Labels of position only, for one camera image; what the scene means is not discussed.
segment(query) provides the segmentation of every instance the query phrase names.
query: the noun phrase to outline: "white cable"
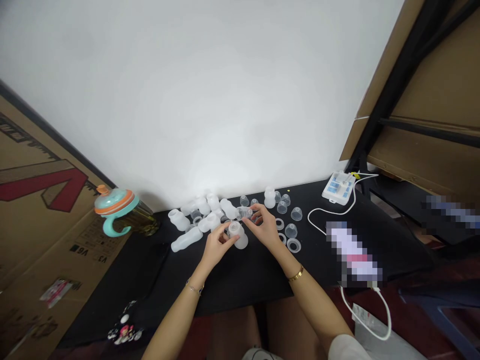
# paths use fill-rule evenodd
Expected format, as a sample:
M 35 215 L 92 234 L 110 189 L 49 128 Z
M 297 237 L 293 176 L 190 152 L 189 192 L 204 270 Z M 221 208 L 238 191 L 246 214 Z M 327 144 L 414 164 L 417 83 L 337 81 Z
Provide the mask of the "white cable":
M 364 173 L 359 173 L 359 172 L 357 172 L 357 174 L 360 174 L 360 175 L 369 175 L 369 176 L 368 176 L 368 177 L 361 178 L 361 179 L 359 179 L 359 180 L 357 180 L 357 181 L 355 181 L 355 182 L 353 183 L 353 190 L 352 190 L 352 191 L 353 191 L 353 202 L 351 203 L 350 207 L 349 207 L 345 212 L 342 212 L 342 213 L 339 213 L 339 212 L 331 212 L 331 211 L 327 211 L 327 210 L 324 210 L 324 209 L 318 207 L 318 208 L 315 208 L 315 209 L 313 209 L 312 211 L 310 211 L 310 212 L 308 213 L 308 215 L 307 215 L 307 217 L 306 217 L 307 220 L 308 220 L 308 222 L 309 222 L 310 224 L 312 224 L 317 230 L 321 231 L 321 233 L 322 233 L 323 235 L 327 236 L 327 234 L 326 234 L 322 229 L 320 229 L 318 226 L 316 226 L 313 222 L 310 221 L 310 214 L 313 213 L 313 212 L 316 211 L 316 210 L 322 210 L 323 212 L 326 212 L 326 213 L 329 213 L 329 214 L 334 214 L 334 215 L 345 215 L 346 213 L 348 213 L 348 212 L 350 211 L 350 209 L 354 207 L 355 202 L 357 201 L 357 196 L 355 195 L 355 185 L 356 185 L 357 183 L 361 182 L 362 180 L 370 179 L 370 178 L 374 178 L 374 177 L 377 177 L 377 176 L 378 176 L 378 174 L 364 174 Z
M 387 305 L 387 302 L 385 301 L 384 297 L 380 293 L 380 289 L 378 287 L 372 287 L 372 289 L 373 289 L 373 291 L 375 291 L 378 294 L 380 299 L 383 301 L 383 304 L 385 305 L 386 319 L 387 319 L 387 322 L 388 322 L 388 324 L 387 324 L 388 329 L 387 329 L 386 334 L 384 336 L 379 336 L 376 333 L 374 333 L 372 330 L 370 330 L 370 328 L 367 325 L 365 325 L 365 323 L 362 320 L 360 320 L 360 318 L 357 316 L 357 314 L 354 313 L 354 311 L 350 307 L 349 303 L 345 299 L 344 288 L 342 286 L 340 286 L 341 298 L 343 299 L 343 302 L 345 303 L 348 310 L 350 310 L 350 312 L 353 314 L 353 316 L 360 322 L 360 324 L 362 324 L 365 327 L 365 329 L 367 329 L 370 332 L 370 334 L 372 334 L 374 337 L 376 337 L 379 340 L 386 341 L 386 340 L 388 340 L 388 338 L 392 334 L 392 318 L 390 316 L 390 309 L 389 309 L 389 306 Z

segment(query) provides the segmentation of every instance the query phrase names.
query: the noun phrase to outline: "black tabletop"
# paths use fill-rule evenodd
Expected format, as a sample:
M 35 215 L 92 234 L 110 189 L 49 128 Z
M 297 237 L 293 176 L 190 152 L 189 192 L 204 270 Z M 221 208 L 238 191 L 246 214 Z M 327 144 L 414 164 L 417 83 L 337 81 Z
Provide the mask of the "black tabletop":
M 290 195 L 291 205 L 283 215 L 279 214 L 276 208 L 270 210 L 276 218 L 283 219 L 285 225 L 296 225 L 296 238 L 301 243 L 301 250 L 294 256 L 323 287 L 338 284 L 341 264 L 337 261 L 332 244 L 307 221 L 307 215 L 315 208 L 344 212 L 353 200 L 352 196 L 346 206 L 329 203 L 322 197 L 326 183 L 324 180 L 278 189 L 281 194 Z M 373 259 L 382 267 L 384 280 L 433 265 L 423 244 L 360 192 L 356 192 L 356 197 L 356 204 L 347 214 L 334 215 L 318 210 L 312 213 L 310 220 L 323 230 L 327 221 L 347 222 L 348 227 L 357 234 L 358 240 L 362 241 L 363 247 L 368 249 L 368 253 L 373 255 Z M 249 200 L 253 198 L 260 202 L 264 200 L 263 193 L 248 195 Z M 234 206 L 240 206 L 239 197 L 230 201 Z M 302 220 L 292 220 L 290 213 L 294 207 L 302 209 Z M 106 338 L 130 300 L 127 294 L 152 245 L 171 243 L 183 234 L 170 223 L 167 214 L 168 211 L 163 211 L 155 215 L 162 225 L 153 236 L 145 238 L 133 234 L 128 239 L 64 335 L 60 347 L 77 346 Z M 288 281 L 274 257 L 246 226 L 244 228 L 249 239 L 248 246 L 243 250 L 233 246 L 213 269 L 205 283 L 196 316 L 292 295 Z M 207 235 L 204 234 L 200 241 L 184 250 L 169 253 L 150 295 L 139 301 L 135 309 L 133 321 L 136 326 L 156 328 L 160 324 L 199 263 Z

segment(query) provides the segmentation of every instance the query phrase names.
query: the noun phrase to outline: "white sleeve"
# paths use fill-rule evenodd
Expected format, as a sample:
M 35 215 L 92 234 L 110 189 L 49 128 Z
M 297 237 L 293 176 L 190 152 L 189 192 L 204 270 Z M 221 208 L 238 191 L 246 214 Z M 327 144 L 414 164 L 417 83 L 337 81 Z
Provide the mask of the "white sleeve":
M 328 360 L 372 360 L 372 358 L 354 337 L 342 334 L 331 342 Z

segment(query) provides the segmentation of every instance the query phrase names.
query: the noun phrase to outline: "woman's right hand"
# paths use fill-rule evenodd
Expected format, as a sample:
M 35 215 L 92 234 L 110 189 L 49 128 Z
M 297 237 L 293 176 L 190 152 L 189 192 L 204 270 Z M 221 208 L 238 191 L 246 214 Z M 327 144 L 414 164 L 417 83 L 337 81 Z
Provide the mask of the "woman's right hand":
M 281 245 L 282 240 L 280 240 L 279 232 L 277 231 L 275 216 L 269 213 L 263 204 L 254 204 L 250 206 L 250 209 L 256 211 L 251 217 L 255 223 L 258 223 L 259 220 L 263 220 L 263 223 L 260 226 L 257 226 L 245 217 L 241 219 L 253 235 L 255 235 L 270 251 L 272 251 L 273 247 L 279 244 Z

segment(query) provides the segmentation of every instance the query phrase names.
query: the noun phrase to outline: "white wall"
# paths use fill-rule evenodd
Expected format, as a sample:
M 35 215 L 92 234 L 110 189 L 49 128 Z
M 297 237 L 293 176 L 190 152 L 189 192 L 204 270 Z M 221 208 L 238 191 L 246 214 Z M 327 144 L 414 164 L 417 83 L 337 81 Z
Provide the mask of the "white wall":
M 342 169 L 402 3 L 3 0 L 0 79 L 163 210 Z

